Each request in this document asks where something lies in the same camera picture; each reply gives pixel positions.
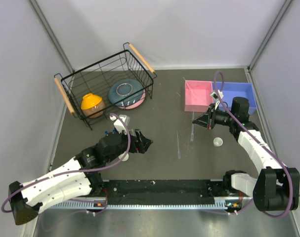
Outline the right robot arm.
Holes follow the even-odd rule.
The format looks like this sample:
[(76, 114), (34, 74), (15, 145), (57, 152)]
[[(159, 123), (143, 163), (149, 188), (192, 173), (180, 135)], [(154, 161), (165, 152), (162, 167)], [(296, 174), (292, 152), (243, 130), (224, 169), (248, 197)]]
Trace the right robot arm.
[(274, 158), (249, 116), (248, 99), (235, 97), (230, 111), (222, 111), (215, 104), (210, 104), (208, 110), (192, 123), (208, 130), (218, 124), (227, 126), (257, 169), (257, 178), (244, 171), (226, 172), (222, 189), (227, 195), (241, 191), (253, 198), (261, 212), (296, 210), (299, 205), (300, 173)]

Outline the clear pipette long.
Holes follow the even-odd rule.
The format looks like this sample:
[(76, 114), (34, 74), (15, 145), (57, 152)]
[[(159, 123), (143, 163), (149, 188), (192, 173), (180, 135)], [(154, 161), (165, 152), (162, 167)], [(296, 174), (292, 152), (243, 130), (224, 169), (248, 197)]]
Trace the clear pipette long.
[(190, 141), (193, 142), (194, 141), (194, 116), (195, 116), (195, 113), (192, 112), (192, 123), (191, 123), (191, 135), (190, 135)]

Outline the white round lid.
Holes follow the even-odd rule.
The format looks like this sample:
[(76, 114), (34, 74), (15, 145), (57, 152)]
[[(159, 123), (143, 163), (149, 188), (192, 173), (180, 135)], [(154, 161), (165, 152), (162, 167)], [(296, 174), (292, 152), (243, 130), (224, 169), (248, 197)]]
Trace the white round lid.
[(121, 154), (121, 155), (119, 156), (119, 159), (120, 159), (121, 161), (127, 161), (127, 160), (129, 159), (129, 154), (126, 154), (126, 155)]

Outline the small white cup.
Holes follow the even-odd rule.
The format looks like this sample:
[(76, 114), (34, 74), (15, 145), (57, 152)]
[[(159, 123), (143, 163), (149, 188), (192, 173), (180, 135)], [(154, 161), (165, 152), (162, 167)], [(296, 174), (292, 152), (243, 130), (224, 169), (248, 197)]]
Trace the small white cup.
[(213, 140), (213, 144), (215, 147), (220, 147), (223, 145), (223, 140), (220, 137), (216, 137)]

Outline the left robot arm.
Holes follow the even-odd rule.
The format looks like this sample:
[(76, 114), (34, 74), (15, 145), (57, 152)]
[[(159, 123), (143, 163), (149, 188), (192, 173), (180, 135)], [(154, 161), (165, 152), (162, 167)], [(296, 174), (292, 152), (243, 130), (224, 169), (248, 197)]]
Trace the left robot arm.
[(128, 134), (112, 131), (42, 177), (11, 183), (8, 197), (14, 223), (24, 225), (50, 207), (72, 198), (100, 195), (104, 189), (100, 171), (128, 159), (129, 154), (146, 153), (152, 143), (138, 129)]

